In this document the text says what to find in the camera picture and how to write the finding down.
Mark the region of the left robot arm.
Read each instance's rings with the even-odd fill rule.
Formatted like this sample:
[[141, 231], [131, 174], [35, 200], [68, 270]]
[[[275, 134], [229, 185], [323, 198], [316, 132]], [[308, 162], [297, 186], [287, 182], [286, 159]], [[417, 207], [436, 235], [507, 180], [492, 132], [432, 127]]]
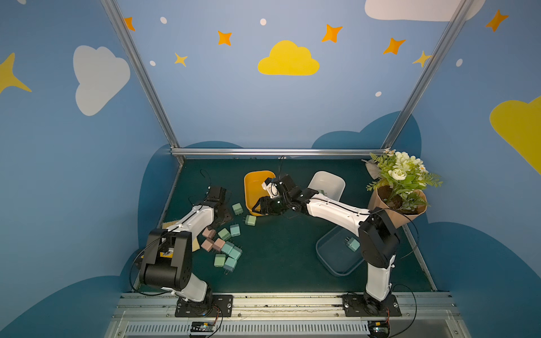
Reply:
[[210, 288], [193, 271], [193, 242], [205, 230], [214, 230], [232, 219], [225, 200], [227, 190], [211, 186], [204, 200], [179, 221], [149, 233], [139, 257], [139, 283], [164, 290], [186, 301], [204, 304]]

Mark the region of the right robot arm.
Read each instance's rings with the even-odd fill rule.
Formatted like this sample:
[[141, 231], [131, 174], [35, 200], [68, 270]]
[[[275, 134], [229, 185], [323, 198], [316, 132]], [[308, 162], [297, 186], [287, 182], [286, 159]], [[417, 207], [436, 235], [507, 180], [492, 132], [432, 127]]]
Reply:
[[368, 264], [365, 298], [381, 303], [391, 295], [390, 275], [400, 239], [386, 210], [357, 208], [340, 201], [345, 181], [334, 174], [319, 171], [307, 188], [301, 188], [290, 175], [263, 177], [254, 186], [263, 190], [247, 206], [258, 215], [281, 215], [291, 210], [329, 221], [346, 229], [360, 243]]

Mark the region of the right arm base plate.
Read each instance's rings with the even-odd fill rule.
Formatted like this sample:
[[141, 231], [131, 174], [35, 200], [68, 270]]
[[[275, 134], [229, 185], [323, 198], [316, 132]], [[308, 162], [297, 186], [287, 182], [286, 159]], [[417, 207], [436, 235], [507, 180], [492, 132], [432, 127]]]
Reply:
[[346, 317], [401, 317], [402, 313], [394, 294], [383, 301], [370, 295], [348, 292], [341, 296]]

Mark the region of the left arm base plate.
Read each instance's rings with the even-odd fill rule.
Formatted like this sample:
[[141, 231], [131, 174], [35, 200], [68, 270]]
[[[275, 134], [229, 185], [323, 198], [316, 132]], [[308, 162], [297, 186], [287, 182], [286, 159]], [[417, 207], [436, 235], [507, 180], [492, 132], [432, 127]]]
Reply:
[[174, 316], [176, 318], [229, 318], [232, 315], [232, 294], [214, 294], [203, 302], [186, 301], [179, 298]]

